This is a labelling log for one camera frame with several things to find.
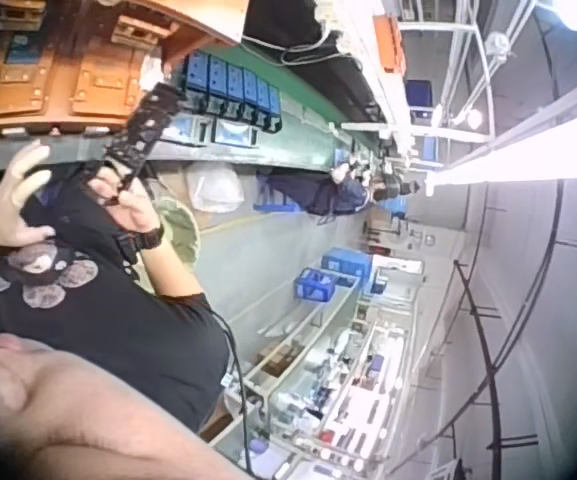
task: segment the white plastic bag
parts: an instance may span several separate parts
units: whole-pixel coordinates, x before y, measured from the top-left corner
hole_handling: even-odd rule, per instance
[[[228,213],[244,202],[244,190],[232,166],[195,162],[186,170],[192,206],[203,212]]]

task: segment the black wristwatch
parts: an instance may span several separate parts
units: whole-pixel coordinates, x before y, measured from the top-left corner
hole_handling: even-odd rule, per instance
[[[163,222],[159,228],[150,230],[149,232],[138,233],[135,235],[135,243],[138,251],[152,250],[161,245],[164,238],[164,224]]]

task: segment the black t-shirt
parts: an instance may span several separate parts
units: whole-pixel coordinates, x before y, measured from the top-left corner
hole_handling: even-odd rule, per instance
[[[80,196],[76,202],[77,215],[61,215],[62,210],[60,220],[53,216],[58,238],[72,229],[81,209],[88,221],[97,215],[89,214],[98,208],[94,203]],[[41,268],[42,257],[51,257],[55,245],[0,258],[0,333],[77,354],[198,431],[216,405],[230,355],[205,295],[164,299],[149,294],[135,284],[121,257],[110,253],[115,251],[112,237],[78,231],[74,263],[50,285],[28,285],[6,272],[11,265]]]

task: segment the blue container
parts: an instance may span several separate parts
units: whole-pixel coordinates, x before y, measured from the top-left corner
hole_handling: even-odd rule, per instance
[[[372,269],[372,255],[356,250],[333,248],[321,259],[321,268],[367,279]]]
[[[315,302],[329,302],[335,293],[337,278],[315,268],[305,268],[295,280],[295,296]]]
[[[388,285],[388,282],[386,282],[386,283],[375,282],[372,284],[372,288],[370,289],[370,293],[372,293],[374,295],[381,295],[382,293],[384,293],[386,291],[387,285]]]

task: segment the finger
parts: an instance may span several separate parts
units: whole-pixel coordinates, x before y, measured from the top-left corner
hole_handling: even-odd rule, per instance
[[[52,172],[50,170],[40,170],[33,173],[12,191],[12,195],[10,196],[12,204],[21,210],[21,207],[24,206],[30,195],[47,184],[51,176]]]
[[[52,227],[24,227],[17,231],[15,240],[16,246],[32,245],[33,243],[43,242],[44,240],[55,236],[55,229]]]
[[[119,194],[118,197],[119,205],[130,208],[131,210],[136,210],[138,212],[144,211],[144,200],[143,197],[135,195],[134,193],[124,190]]]
[[[48,155],[50,155],[50,147],[33,143],[27,150],[22,149],[14,156],[6,170],[6,175],[9,175],[16,183],[22,180],[30,169],[48,158]]]
[[[97,178],[103,180],[115,190],[117,190],[119,185],[121,185],[121,177],[119,174],[117,174],[117,172],[109,167],[101,167],[97,172]]]
[[[93,178],[88,182],[90,189],[99,195],[101,198],[108,200],[117,196],[117,189],[108,185],[105,181],[99,178]]]

